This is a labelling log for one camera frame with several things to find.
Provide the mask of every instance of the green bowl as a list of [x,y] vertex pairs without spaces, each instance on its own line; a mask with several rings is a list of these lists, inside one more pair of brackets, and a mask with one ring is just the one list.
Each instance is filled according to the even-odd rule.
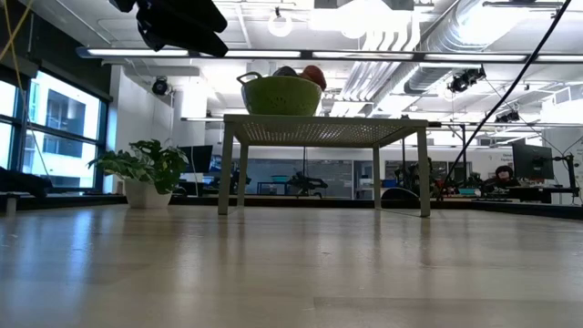
[[[256,78],[244,82],[246,76]],[[255,115],[313,116],[322,96],[320,86],[301,77],[262,77],[249,72],[237,80],[243,85],[245,107]]]

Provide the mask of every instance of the light fixture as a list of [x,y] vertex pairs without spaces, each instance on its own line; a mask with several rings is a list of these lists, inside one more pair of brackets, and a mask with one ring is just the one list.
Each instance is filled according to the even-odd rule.
[[434,4],[418,4],[414,6],[416,13],[429,13],[435,9]]
[[[283,18],[285,20],[285,23],[283,24],[282,27],[277,27],[275,25],[275,20],[278,18]],[[292,32],[293,28],[292,18],[287,13],[281,13],[280,8],[276,7],[275,12],[273,13],[273,15],[271,15],[270,20],[267,22],[267,28],[269,29],[270,33],[273,34],[274,36],[285,37]]]
[[184,49],[162,49],[154,51],[151,49],[103,48],[88,49],[87,52],[91,56],[99,57],[189,56],[189,51]]
[[476,62],[487,63],[490,61],[498,62],[521,62],[527,59],[526,55],[504,55],[504,54],[426,54],[425,60],[441,62]]
[[480,68],[481,64],[464,63],[419,63],[421,68]]
[[383,53],[383,52],[364,52],[364,51],[314,51],[315,58],[337,58],[337,59],[358,59],[358,60],[411,60],[413,54]]
[[454,93],[461,93],[483,78],[486,78],[486,72],[482,67],[466,69],[464,73],[454,75],[454,79],[447,85],[447,89]]
[[553,62],[553,63],[563,63],[563,62],[574,62],[583,63],[583,55],[540,55],[537,57],[537,62]]
[[225,57],[270,57],[270,58],[299,58],[299,51],[277,50],[229,50]]

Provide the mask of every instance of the wire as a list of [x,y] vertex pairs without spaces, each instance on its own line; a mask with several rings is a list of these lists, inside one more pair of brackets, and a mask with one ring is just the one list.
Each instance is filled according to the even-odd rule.
[[[28,3],[28,7],[27,7],[28,10],[26,10],[25,13],[23,14],[23,16],[20,18],[20,22],[18,23],[19,26],[21,26],[21,23],[26,19],[26,15],[28,14],[30,5],[34,1],[35,0],[31,0]],[[26,118],[26,123],[27,123],[26,127],[30,129],[30,132],[33,136],[33,141],[35,142],[36,151],[38,152],[38,156],[40,158],[40,161],[43,164],[43,169],[45,169],[46,177],[50,179],[50,174],[48,174],[48,169],[46,169],[45,159],[43,159],[42,151],[40,151],[40,147],[38,146],[38,142],[36,141],[35,129],[32,126],[32,121],[30,119],[30,111],[28,110],[28,97],[25,94],[25,89],[23,88],[22,78],[20,77],[20,67],[18,65],[18,58],[16,57],[16,51],[15,51],[15,46],[14,46],[14,39],[15,39],[16,33],[18,33],[19,26],[16,27],[16,29],[13,33],[12,27],[10,25],[10,13],[8,12],[8,2],[7,1],[4,3],[4,14],[5,14],[5,19],[6,19],[6,28],[8,30],[8,35],[9,35],[8,44],[6,45],[5,50],[10,48],[11,53],[12,53],[12,60],[15,64],[15,72],[16,72],[16,80],[18,82],[18,90],[20,91],[20,97],[23,99],[23,102],[24,102],[23,108],[25,109],[25,118]]]
[[[10,46],[13,46],[13,43],[15,42],[16,35],[18,34],[20,29],[22,28],[22,25],[25,22],[26,17],[28,16],[28,13],[30,12],[30,9],[32,8],[32,5],[34,2],[35,2],[35,0],[30,0],[28,2],[28,5],[26,5],[25,12],[22,14],[22,17],[20,17],[20,20],[18,21],[18,24],[16,25],[16,28],[13,32],[10,32],[12,27],[10,26],[10,23],[6,19],[6,23],[8,24],[9,38],[8,38],[8,43],[6,44],[4,49],[2,49],[2,53],[0,53],[0,61],[2,61],[2,59],[4,59],[4,56],[6,55],[8,48]],[[4,7],[5,7],[5,11],[8,12],[8,1],[4,1]]]
[[[492,86],[492,84],[490,83],[490,81],[488,81],[488,79],[487,79],[487,78],[485,78],[485,81],[486,81],[486,82],[488,83],[488,85],[489,85],[489,86],[492,88],[492,90],[494,90],[494,92],[496,92],[496,94],[497,94],[499,97],[502,97],[502,96],[500,95],[500,93],[498,92],[498,90],[496,90],[496,89],[494,88],[494,86]],[[520,119],[521,119],[523,122],[525,122],[525,123],[528,125],[528,127],[529,127],[530,129],[532,129],[532,130],[533,130],[535,133],[537,133],[537,134],[538,134],[538,136],[539,136],[540,138],[542,138],[542,139],[543,139],[543,140],[544,140],[544,141],[545,141],[545,142],[546,142],[546,143],[547,143],[547,144],[548,144],[548,145],[549,145],[551,148],[553,148],[553,149],[554,149],[554,150],[556,150],[556,151],[557,151],[559,154],[561,154],[561,157],[563,157],[563,158],[565,157],[565,153],[566,153],[566,152],[568,152],[568,150],[569,150],[569,149],[573,148],[573,146],[577,145],[577,143],[578,143],[580,140],[582,140],[582,139],[583,139],[583,136],[581,136],[580,138],[578,138],[578,139],[577,139],[577,141],[573,142],[573,144],[571,144],[571,146],[569,146],[567,149],[565,149],[565,150],[561,151],[559,148],[557,148],[555,145],[553,145],[553,144],[552,144],[552,142],[550,142],[550,141],[549,141],[547,138],[545,138],[545,137],[543,136],[542,132],[540,132],[540,131],[537,131],[535,128],[533,128],[533,127],[532,127],[532,126],[531,126],[531,125],[530,125],[530,124],[529,124],[529,123],[528,123],[528,122],[527,122],[525,119],[523,119],[522,117],[520,117],[520,116],[518,116],[518,117],[519,117],[519,118],[520,118]],[[564,167],[564,168],[565,168],[565,169],[568,171],[568,167],[567,167],[567,164],[565,164],[565,161],[564,161],[564,160],[561,160],[561,163],[563,164],[563,167]],[[560,183],[558,182],[558,179],[557,179],[557,176],[556,176],[556,175],[554,175],[554,179],[555,179],[555,182],[556,182],[557,184],[560,184]],[[583,198],[581,197],[581,193],[580,193],[581,186],[579,185],[579,181],[575,180],[575,183],[577,183],[577,187],[579,188],[579,199],[581,200],[581,204],[583,204]],[[573,204],[575,204],[575,196],[573,196],[572,203],[573,203]]]
[[[472,133],[472,136],[470,136],[469,140],[466,142],[466,144],[462,148],[462,151],[457,155],[457,158],[455,159],[455,162],[454,162],[454,167],[457,165],[457,163],[459,163],[459,160],[462,158],[463,154],[467,151],[467,148],[472,143],[472,141],[474,140],[474,138],[476,137],[476,135],[480,131],[480,129],[482,129],[484,124],[492,117],[492,115],[494,115],[494,113],[496,113],[496,111],[500,108],[500,106],[502,106],[502,104],[504,104],[506,102],[506,99],[508,98],[508,96],[510,96],[512,94],[514,89],[517,87],[518,82],[520,82],[520,80],[522,79],[524,74],[528,71],[528,68],[530,67],[530,65],[535,61],[535,59],[537,59],[538,53],[540,52],[542,47],[545,45],[547,40],[550,38],[550,36],[553,34],[553,31],[555,31],[555,28],[557,27],[558,22],[561,20],[561,17],[567,11],[568,5],[570,3],[571,3],[571,0],[565,0],[565,3],[563,3],[561,8],[558,10],[557,15],[555,16],[555,19],[553,19],[553,23],[550,25],[547,32],[543,36],[543,38],[540,40],[540,42],[538,43],[535,50],[528,57],[527,62],[522,67],[522,70],[520,70],[520,73],[518,73],[517,78],[514,80],[514,82],[512,82],[512,84],[510,85],[510,88],[506,91],[506,93],[500,98],[500,100],[494,105],[494,107],[487,113],[486,117],[480,122],[480,124],[477,126],[474,133]],[[453,172],[454,172],[453,169],[450,169],[449,172],[447,172],[447,177],[445,178],[445,181],[447,181],[451,177]],[[445,185],[439,191],[440,195],[444,193],[444,189],[445,189]]]

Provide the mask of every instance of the red fruit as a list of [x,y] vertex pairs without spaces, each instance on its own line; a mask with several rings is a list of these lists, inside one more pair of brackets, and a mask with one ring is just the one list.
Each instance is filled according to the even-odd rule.
[[322,70],[314,65],[307,66],[303,72],[300,74],[300,77],[310,79],[315,84],[322,88],[322,91],[326,89],[326,78],[324,77],[324,73]]
[[303,73],[303,72],[300,73],[300,77],[303,78],[303,79],[307,79],[308,81],[312,81],[312,79],[310,78],[310,76],[307,75],[307,74],[305,74],[305,73]]

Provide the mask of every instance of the white table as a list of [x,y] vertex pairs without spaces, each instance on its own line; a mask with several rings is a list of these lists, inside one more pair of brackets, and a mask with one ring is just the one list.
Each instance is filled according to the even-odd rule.
[[240,143],[240,175],[237,205],[245,202],[249,146],[373,149],[374,207],[381,208],[381,163],[379,149],[417,134],[421,216],[430,214],[428,122],[422,119],[309,118],[263,115],[225,115],[219,215],[229,211],[230,169],[233,137]]

